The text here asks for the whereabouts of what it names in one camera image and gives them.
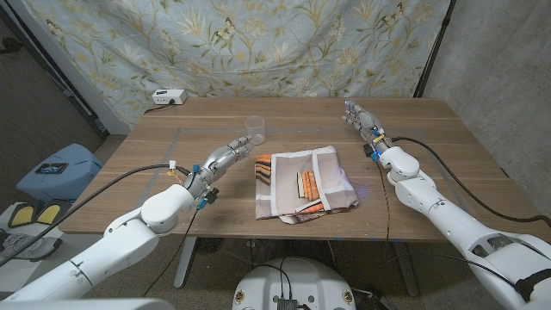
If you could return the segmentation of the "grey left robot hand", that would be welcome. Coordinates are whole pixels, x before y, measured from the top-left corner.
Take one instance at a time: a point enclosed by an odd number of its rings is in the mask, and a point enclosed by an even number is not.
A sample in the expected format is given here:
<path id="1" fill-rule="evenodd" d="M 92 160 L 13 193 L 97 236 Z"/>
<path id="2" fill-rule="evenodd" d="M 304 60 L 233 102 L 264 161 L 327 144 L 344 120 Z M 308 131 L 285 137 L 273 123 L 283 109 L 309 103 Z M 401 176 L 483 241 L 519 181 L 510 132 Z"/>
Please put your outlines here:
<path id="1" fill-rule="evenodd" d="M 191 176 L 184 181 L 183 187 L 197 199 L 224 176 L 233 164 L 248 157 L 253 149 L 251 135 L 237 138 L 228 145 L 216 149 L 203 164 L 192 171 Z"/>

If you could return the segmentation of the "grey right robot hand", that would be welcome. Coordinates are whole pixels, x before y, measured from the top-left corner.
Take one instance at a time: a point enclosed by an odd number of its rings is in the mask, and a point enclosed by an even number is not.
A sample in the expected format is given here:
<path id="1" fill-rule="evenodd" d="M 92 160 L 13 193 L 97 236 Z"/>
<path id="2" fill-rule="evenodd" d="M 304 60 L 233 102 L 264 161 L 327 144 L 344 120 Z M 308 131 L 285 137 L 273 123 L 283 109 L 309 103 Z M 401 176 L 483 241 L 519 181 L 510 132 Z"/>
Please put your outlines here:
<path id="1" fill-rule="evenodd" d="M 370 157 L 377 159 L 383 152 L 394 147 L 375 115 L 352 100 L 345 100 L 344 106 L 345 116 L 343 119 L 355 128 L 366 141 Z"/>

